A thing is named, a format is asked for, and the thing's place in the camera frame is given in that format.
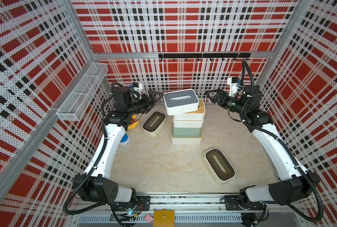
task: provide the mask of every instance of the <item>metal grate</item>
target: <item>metal grate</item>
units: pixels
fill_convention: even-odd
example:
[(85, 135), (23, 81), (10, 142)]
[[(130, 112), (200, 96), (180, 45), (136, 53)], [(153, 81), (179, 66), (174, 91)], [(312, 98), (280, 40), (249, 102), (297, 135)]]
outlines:
[(84, 77), (57, 112), (61, 120), (80, 121), (107, 72), (106, 64), (95, 62), (90, 65)]
[[(83, 214), (79, 223), (114, 223), (112, 214)], [(137, 217), (137, 223), (146, 223), (144, 215)], [(199, 214), (175, 214), (175, 223), (220, 223), (220, 222), (242, 222), (241, 213), (199, 213)]]

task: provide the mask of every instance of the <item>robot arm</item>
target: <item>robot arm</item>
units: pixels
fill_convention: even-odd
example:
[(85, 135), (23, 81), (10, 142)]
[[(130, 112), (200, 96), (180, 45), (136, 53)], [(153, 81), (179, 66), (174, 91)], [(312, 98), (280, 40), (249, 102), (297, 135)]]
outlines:
[[(254, 86), (254, 79), (246, 61), (242, 60), (244, 75), (245, 68), (250, 76), (250, 85), (243, 87), (242, 97), (240, 99), (233, 97), (235, 92), (226, 93), (221, 89), (209, 90), (205, 95), (213, 102), (229, 112), (240, 114), (240, 120), (254, 134), (265, 149), (265, 152), (275, 167), (280, 179), (279, 182), (262, 185), (248, 186), (239, 191), (239, 204), (243, 209), (250, 209), (258, 201), (271, 201), (279, 205), (288, 205), (304, 219), (311, 222), (319, 222), (323, 216), (322, 201), (316, 186), (320, 183), (320, 177), (316, 173), (310, 173), (294, 157), (290, 149), (281, 139), (272, 119), (265, 111), (259, 109), (262, 92), (259, 86)], [(231, 88), (236, 88), (238, 79), (228, 80)], [(314, 193), (318, 205), (318, 214), (316, 217), (308, 217), (296, 209), (290, 203), (304, 199), (311, 193)]]
[[(216, 92), (214, 97), (209, 95), (212, 92)], [(245, 85), (243, 94), (248, 94), (249, 92), (250, 85)], [(246, 103), (248, 99), (247, 96), (243, 95), (243, 98), (239, 100), (233, 97), (231, 93), (226, 93), (220, 89), (207, 91), (205, 94), (213, 103), (218, 103), (219, 106), (237, 113), (240, 113), (244, 103)], [(297, 159), (295, 160), (298, 165), (295, 165), (289, 153), (281, 145), (279, 140), (283, 140), (280, 138), (272, 119), (265, 111), (259, 109), (259, 103), (262, 97), (259, 86), (254, 87), (252, 96), (253, 97), (247, 102), (248, 106), (245, 108), (244, 121), (247, 121), (248, 124), (253, 126), (248, 127), (248, 129), (264, 147), (268, 158), (275, 167), (280, 181), (269, 185), (252, 186), (241, 189), (241, 206), (243, 208), (250, 208), (253, 202), (258, 201), (272, 201), (285, 205), (308, 197), (312, 190), (304, 180), (304, 176), (298, 170), (298, 167), (309, 176), (315, 186), (320, 182), (319, 176), (316, 173), (308, 173), (307, 169), (300, 164)], [(277, 138), (275, 139), (260, 129), (264, 129), (276, 135)]]
[[(119, 87), (114, 89), (115, 84), (118, 83), (112, 84), (112, 95), (102, 105), (104, 115), (104, 104), (112, 97), (114, 98), (113, 110), (103, 119), (103, 136), (97, 151), (83, 175), (75, 175), (73, 179), (75, 190), (63, 206), (64, 213), (68, 215), (79, 214), (100, 205), (111, 205), (117, 202), (120, 202), (123, 207), (132, 209), (136, 207), (135, 190), (118, 186), (116, 182), (111, 181), (110, 171), (118, 145), (132, 121), (132, 115), (148, 113), (163, 97), (163, 93), (149, 90), (148, 96), (141, 95), (142, 84), (134, 83), (130, 87), (118, 84)], [(77, 193), (82, 200), (97, 203), (78, 211), (68, 210), (69, 202)]]

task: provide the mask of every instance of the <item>blue object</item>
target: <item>blue object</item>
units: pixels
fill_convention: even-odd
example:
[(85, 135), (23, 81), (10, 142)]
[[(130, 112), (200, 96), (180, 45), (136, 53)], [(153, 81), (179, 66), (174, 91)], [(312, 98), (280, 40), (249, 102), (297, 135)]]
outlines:
[(121, 143), (124, 143), (128, 140), (128, 135), (124, 134), (123, 138), (121, 139)]

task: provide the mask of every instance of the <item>red plaid pattern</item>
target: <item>red plaid pattern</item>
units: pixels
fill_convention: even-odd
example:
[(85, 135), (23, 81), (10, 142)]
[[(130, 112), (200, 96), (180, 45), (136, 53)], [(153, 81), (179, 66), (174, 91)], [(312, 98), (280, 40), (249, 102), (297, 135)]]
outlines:
[[(0, 173), (87, 61), (86, 51), (61, 1), (0, 0)], [(95, 130), (96, 121), (84, 119), (81, 126), (75, 127), (83, 134), (86, 128)], [(72, 173), (55, 163), (64, 162), (57, 157), (57, 151), (65, 138), (71, 137), (64, 127), (72, 127), (72, 123), (58, 122), (54, 126), (0, 204), (0, 226), (65, 225), (61, 204), (70, 192), (71, 179), (62, 184), (60, 180), (63, 174)], [(84, 135), (93, 141), (85, 149), (95, 146), (98, 135), (98, 131)], [(81, 155), (85, 161), (88, 157)], [(49, 173), (45, 170), (49, 166), (55, 166), (59, 172)], [(70, 171), (81, 171), (78, 167), (70, 166)], [(44, 178), (45, 173), (49, 177), (56, 175), (49, 179)]]
[[(337, 1), (314, 1), (264, 83), (262, 107), (305, 167), (317, 172), (321, 226), (337, 226)], [(314, 197), (303, 200), (310, 216)]]
[(271, 51), (297, 3), (72, 2), (96, 53)]
[[(144, 89), (169, 92), (192, 88), (199, 98), (207, 101), (206, 90), (224, 89), (228, 77), (241, 77), (241, 60), (233, 59), (120, 59), (100, 60), (107, 63), (109, 82), (131, 85), (132, 82), (143, 83)], [(248, 61), (255, 80), (263, 69), (266, 58), (251, 58)], [(250, 83), (249, 76), (245, 83)]]

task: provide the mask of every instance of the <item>table surface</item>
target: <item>table surface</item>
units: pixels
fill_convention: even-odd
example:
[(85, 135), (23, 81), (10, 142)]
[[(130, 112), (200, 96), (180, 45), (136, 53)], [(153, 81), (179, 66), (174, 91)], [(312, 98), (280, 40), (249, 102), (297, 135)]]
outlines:
[[(157, 104), (144, 114), (136, 128), (128, 130), (130, 141), (116, 152), (111, 180), (120, 186), (135, 188), (137, 192), (238, 193), (251, 185), (275, 182), (275, 177), (259, 141), (241, 123), (228, 116), (217, 105), (206, 105), (200, 145), (171, 143), (172, 116), (159, 134), (149, 137), (142, 124), (154, 112), (166, 113)], [(236, 175), (218, 184), (204, 163), (204, 154), (219, 148), (233, 166)]]

